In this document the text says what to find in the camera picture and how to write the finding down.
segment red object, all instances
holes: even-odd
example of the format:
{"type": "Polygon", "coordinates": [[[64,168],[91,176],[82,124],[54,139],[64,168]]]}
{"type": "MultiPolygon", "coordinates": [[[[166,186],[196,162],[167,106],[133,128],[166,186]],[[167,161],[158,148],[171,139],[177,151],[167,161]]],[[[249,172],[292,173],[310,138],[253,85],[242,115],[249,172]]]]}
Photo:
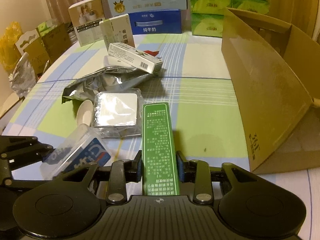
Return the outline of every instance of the red object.
{"type": "Polygon", "coordinates": [[[159,50],[158,51],[150,51],[150,50],[145,50],[145,53],[148,53],[151,56],[157,56],[159,54],[159,50]]]}

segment small white box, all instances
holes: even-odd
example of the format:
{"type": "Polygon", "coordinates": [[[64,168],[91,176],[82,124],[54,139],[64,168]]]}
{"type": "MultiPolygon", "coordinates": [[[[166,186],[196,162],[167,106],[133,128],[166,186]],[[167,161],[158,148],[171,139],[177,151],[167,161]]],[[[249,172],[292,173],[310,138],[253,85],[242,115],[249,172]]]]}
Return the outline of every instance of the small white box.
{"type": "Polygon", "coordinates": [[[121,42],[111,43],[108,54],[148,73],[158,71],[162,66],[158,58],[121,42]]]}
{"type": "Polygon", "coordinates": [[[99,23],[107,50],[110,43],[123,42],[135,47],[129,14],[119,15],[99,23]]]}

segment wall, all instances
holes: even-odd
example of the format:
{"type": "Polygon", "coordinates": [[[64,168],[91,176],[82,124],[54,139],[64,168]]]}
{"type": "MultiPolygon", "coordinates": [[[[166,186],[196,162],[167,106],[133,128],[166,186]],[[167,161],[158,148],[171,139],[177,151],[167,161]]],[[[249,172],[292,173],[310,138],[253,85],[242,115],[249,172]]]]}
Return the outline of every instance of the wall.
{"type": "MultiPolygon", "coordinates": [[[[12,21],[18,21],[24,32],[35,29],[49,20],[50,13],[45,0],[0,0],[0,36],[12,21]]],[[[12,93],[8,76],[0,66],[0,106],[12,93]]]]}

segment crown logo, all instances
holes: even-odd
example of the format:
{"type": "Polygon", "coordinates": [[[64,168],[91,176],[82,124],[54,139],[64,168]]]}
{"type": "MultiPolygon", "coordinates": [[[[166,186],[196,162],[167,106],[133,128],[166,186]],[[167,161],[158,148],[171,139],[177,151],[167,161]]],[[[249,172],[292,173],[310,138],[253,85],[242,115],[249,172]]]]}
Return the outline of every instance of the crown logo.
{"type": "Polygon", "coordinates": [[[123,1],[121,1],[121,0],[120,0],[120,2],[119,2],[119,3],[114,2],[113,4],[114,4],[114,5],[117,5],[117,4],[123,4],[123,1]]]}

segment clear plastic box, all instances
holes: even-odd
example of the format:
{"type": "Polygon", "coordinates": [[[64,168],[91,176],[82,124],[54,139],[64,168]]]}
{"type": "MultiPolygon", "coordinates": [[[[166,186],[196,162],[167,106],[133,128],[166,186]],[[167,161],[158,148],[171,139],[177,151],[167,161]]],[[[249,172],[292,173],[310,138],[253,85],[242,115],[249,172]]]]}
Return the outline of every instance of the clear plastic box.
{"type": "Polygon", "coordinates": [[[49,180],[62,171],[68,172],[90,162],[104,166],[110,158],[101,136],[88,125],[81,124],[40,165],[40,171],[43,178],[49,180]]]}

